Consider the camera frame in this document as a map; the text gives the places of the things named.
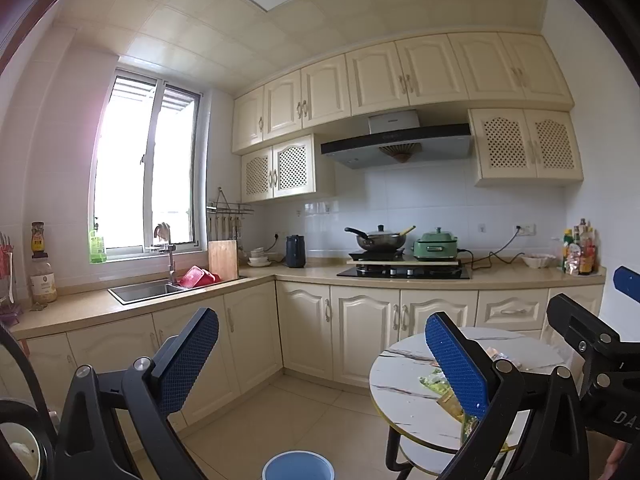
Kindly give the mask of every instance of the beige countertop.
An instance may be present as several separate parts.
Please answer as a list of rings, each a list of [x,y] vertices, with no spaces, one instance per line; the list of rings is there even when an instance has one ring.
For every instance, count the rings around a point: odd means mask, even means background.
[[[273,280],[283,282],[321,283],[324,285],[370,286],[417,290],[505,290],[518,288],[552,288],[558,286],[601,285],[604,268],[591,276],[568,276],[557,269],[529,269],[523,264],[496,265],[474,270],[470,280],[398,280],[381,278],[348,278],[336,276],[346,264],[313,264],[303,269],[289,269],[276,264],[269,267],[242,267],[241,279],[175,294],[165,298],[122,305],[106,290],[94,290],[60,296],[40,312],[25,312],[20,323],[11,327],[17,339],[69,332],[80,328],[150,314],[166,308],[228,294],[249,286]]]

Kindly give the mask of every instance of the green electric cooker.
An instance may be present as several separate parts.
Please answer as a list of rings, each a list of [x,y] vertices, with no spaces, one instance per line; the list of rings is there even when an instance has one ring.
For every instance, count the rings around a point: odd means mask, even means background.
[[[454,260],[458,257],[458,238],[437,228],[414,242],[416,260]]]

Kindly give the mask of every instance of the stainless steel sink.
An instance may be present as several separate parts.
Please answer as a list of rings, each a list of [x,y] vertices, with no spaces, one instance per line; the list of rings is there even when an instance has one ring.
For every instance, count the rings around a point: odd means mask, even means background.
[[[173,285],[169,280],[157,280],[155,282],[136,283],[135,285],[116,286],[108,290],[116,300],[121,304],[126,305],[137,301],[160,298],[161,296],[168,296],[170,294],[178,294],[185,290],[193,289]]]

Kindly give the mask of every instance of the screw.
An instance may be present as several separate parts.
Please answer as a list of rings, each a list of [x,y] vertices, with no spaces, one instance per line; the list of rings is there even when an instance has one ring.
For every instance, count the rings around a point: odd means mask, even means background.
[[[509,372],[511,372],[511,370],[513,370],[513,365],[511,365],[511,363],[506,359],[500,359],[499,361],[497,361],[495,367],[503,374],[508,374]]]
[[[149,359],[148,357],[141,357],[140,359],[136,359],[136,361],[133,363],[133,367],[137,371],[141,372],[149,368],[150,364],[151,364],[151,359]]]
[[[78,370],[76,370],[76,377],[80,377],[80,378],[87,377],[90,371],[91,371],[91,368],[89,368],[87,365],[83,365],[79,367]]]
[[[568,379],[569,377],[571,377],[569,368],[565,368],[564,366],[559,366],[558,370],[556,370],[556,373],[563,379]]]
[[[598,383],[598,386],[608,388],[611,384],[611,379],[609,379],[609,376],[607,374],[598,374],[596,382]]]

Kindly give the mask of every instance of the pot lid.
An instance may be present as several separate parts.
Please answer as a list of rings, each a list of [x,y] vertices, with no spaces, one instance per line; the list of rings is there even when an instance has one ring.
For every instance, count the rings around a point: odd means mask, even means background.
[[[375,235],[397,235],[399,234],[397,231],[385,231],[385,227],[382,224],[378,225],[377,231],[370,231],[367,233],[367,236],[375,236]]]
[[[448,231],[441,231],[441,228],[437,227],[435,231],[423,234],[420,240],[423,242],[456,242],[458,238]]]

